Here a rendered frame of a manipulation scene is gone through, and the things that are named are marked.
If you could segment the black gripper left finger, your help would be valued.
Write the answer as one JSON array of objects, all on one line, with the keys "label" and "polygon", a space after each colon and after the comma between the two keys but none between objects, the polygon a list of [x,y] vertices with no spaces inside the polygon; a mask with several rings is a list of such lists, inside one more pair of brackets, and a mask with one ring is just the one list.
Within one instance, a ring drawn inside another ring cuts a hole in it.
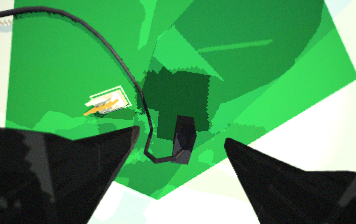
[{"label": "black gripper left finger", "polygon": [[38,177],[48,224],[88,224],[139,135],[137,125],[75,140],[0,127],[0,171]]}]

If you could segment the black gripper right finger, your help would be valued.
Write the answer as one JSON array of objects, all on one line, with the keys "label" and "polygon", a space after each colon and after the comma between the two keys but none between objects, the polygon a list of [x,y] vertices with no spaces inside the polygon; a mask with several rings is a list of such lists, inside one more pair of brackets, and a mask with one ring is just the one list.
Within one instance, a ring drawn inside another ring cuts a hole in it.
[{"label": "black gripper right finger", "polygon": [[334,224],[356,197],[356,171],[305,171],[232,138],[224,149],[260,224]]}]

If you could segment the green circuit board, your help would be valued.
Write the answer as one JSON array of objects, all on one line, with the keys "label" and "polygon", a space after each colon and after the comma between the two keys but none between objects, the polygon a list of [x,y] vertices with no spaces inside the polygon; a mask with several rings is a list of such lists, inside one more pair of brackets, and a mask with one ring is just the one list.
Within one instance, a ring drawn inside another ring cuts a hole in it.
[{"label": "green circuit board", "polygon": [[111,45],[141,88],[148,152],[172,156],[177,115],[194,117],[188,165],[155,164],[136,86],[106,45],[64,15],[13,15],[4,127],[75,140],[140,135],[115,182],[159,200],[356,81],[324,0],[14,0],[64,10]]}]

